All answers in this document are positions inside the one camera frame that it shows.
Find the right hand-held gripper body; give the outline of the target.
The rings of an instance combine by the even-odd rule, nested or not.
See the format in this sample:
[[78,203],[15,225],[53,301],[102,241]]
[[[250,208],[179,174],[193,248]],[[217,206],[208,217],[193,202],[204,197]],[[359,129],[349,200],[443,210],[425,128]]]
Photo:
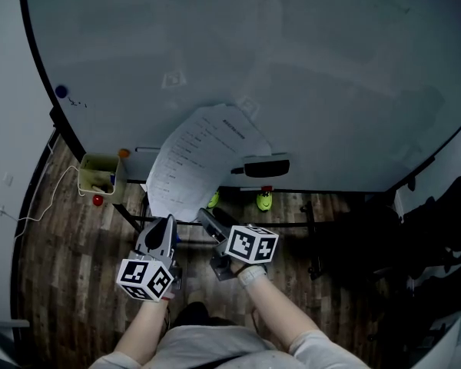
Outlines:
[[247,265],[265,265],[272,262],[279,235],[257,226],[230,228],[229,233],[214,248],[210,266],[219,281],[235,278],[231,261],[239,260]]

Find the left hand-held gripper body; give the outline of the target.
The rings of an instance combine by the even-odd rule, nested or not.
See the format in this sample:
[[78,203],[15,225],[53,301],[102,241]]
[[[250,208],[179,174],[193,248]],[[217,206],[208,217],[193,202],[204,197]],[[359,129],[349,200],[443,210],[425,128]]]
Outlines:
[[171,256],[131,251],[121,262],[116,284],[135,300],[170,301],[181,287],[181,268]]

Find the white printed paper sheet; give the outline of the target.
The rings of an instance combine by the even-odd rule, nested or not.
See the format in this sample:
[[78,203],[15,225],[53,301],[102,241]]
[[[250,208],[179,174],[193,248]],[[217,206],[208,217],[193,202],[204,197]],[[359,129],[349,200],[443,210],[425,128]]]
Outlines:
[[166,139],[151,168],[151,214],[192,222],[243,158],[270,154],[268,141],[239,108],[198,108]]

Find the black whiteboard eraser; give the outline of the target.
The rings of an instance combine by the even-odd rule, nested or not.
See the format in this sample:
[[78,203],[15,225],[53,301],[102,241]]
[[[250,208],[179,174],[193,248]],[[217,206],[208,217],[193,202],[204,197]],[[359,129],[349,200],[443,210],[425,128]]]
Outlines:
[[290,170],[290,156],[275,154],[243,159],[244,174],[251,178],[274,178],[286,175]]

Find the large black-framed whiteboard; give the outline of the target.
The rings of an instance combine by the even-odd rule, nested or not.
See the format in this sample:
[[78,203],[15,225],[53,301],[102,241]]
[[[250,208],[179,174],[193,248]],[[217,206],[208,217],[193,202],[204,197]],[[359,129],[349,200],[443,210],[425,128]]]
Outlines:
[[128,149],[131,180],[204,106],[290,156],[282,189],[386,191],[461,129],[461,0],[21,3],[53,105],[86,153]]

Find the person's left forearm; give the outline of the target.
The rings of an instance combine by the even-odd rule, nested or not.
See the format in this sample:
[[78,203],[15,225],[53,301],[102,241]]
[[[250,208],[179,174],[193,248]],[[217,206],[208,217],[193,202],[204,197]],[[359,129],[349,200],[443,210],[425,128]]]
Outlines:
[[168,301],[145,301],[115,347],[116,352],[127,355],[145,365],[155,354],[164,326]]

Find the person's right forearm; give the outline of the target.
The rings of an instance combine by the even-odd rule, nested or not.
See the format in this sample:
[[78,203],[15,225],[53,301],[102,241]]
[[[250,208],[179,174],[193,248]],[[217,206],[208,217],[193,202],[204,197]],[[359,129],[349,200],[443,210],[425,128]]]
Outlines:
[[302,334],[318,326],[267,277],[254,279],[245,288],[258,314],[281,344],[289,348]]

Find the grey wrist band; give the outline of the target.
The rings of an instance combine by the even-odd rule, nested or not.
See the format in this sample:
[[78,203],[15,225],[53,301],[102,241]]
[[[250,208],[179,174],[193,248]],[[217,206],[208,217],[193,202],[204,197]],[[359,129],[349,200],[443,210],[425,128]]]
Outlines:
[[249,264],[240,268],[237,272],[237,279],[242,288],[247,288],[258,278],[267,276],[267,268],[262,264]]

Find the person's dark trousers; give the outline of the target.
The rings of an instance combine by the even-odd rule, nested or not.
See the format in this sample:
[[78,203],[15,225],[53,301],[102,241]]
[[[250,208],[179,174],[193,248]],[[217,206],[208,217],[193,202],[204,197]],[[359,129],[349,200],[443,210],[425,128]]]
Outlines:
[[210,316],[203,302],[196,301],[188,304],[176,317],[172,328],[181,326],[234,326],[235,323],[228,319]]

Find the beige magnetic storage box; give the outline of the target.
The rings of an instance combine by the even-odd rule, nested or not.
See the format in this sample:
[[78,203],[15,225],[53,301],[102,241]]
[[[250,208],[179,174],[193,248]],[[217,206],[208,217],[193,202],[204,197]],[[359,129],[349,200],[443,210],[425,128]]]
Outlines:
[[[115,174],[111,185],[110,174]],[[118,156],[85,154],[78,169],[78,189],[88,197],[100,195],[104,202],[121,204],[127,185],[127,173]]]

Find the person's grey shirt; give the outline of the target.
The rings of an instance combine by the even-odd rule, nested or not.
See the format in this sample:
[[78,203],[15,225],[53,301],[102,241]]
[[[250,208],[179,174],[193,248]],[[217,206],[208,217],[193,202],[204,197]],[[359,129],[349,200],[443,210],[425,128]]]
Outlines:
[[298,336],[279,351],[241,326],[180,326],[161,339],[145,365],[121,352],[97,359],[89,369],[370,369],[321,331]]

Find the black office chair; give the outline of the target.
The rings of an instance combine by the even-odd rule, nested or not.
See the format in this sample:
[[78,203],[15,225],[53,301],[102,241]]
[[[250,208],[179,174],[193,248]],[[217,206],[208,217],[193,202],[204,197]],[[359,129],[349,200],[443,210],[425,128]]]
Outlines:
[[461,176],[440,198],[427,198],[405,213],[403,230],[410,244],[408,275],[412,279],[428,268],[449,272],[461,265]]
[[401,221],[390,206],[364,203],[324,222],[313,219],[310,204],[303,209],[308,215],[311,279],[329,274],[342,281],[364,282],[402,259]]

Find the grey ledge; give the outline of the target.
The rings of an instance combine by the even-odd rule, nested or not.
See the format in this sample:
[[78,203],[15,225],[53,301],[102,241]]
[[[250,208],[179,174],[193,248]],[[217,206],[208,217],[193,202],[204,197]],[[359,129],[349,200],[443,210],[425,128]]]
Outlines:
[[30,323],[24,319],[0,320],[0,350],[6,357],[16,359],[14,332],[27,328]]

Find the white desk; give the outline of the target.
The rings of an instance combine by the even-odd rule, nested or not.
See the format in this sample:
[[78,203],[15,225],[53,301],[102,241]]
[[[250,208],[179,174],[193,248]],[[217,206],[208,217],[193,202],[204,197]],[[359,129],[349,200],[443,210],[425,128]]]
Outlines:
[[431,331],[446,326],[442,338],[410,369],[461,369],[461,311],[433,322]]

